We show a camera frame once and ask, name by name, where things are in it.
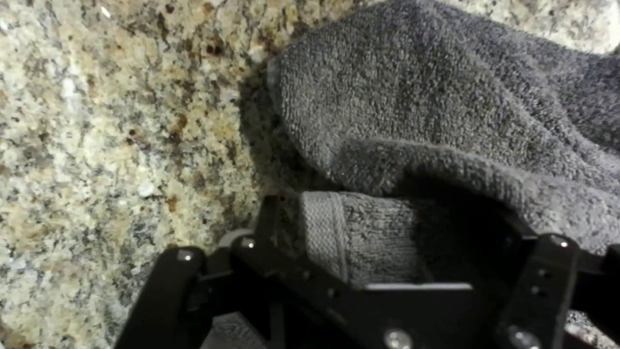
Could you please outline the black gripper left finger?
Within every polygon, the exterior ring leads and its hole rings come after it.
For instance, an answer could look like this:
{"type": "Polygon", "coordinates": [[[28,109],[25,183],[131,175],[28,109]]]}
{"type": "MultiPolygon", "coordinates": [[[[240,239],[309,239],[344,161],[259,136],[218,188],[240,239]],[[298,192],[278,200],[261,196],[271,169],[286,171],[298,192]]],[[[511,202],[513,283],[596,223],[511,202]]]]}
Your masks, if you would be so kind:
{"type": "Polygon", "coordinates": [[[267,196],[257,227],[205,256],[168,247],[154,262],[114,349],[199,349],[214,320],[238,312],[267,349],[362,349],[333,310],[346,287],[274,245],[280,200],[267,196]]]}

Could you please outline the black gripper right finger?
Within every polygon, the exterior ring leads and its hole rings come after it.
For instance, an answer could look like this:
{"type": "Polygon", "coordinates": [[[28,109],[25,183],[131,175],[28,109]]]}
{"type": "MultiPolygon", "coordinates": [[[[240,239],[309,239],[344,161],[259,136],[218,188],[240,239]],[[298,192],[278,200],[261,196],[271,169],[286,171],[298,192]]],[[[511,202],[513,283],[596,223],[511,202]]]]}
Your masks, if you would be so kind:
{"type": "Polygon", "coordinates": [[[497,312],[495,349],[594,349],[565,330],[583,312],[606,338],[620,340],[620,247],[583,250],[559,233],[534,233],[509,214],[490,219],[495,256],[509,279],[497,312]]]}

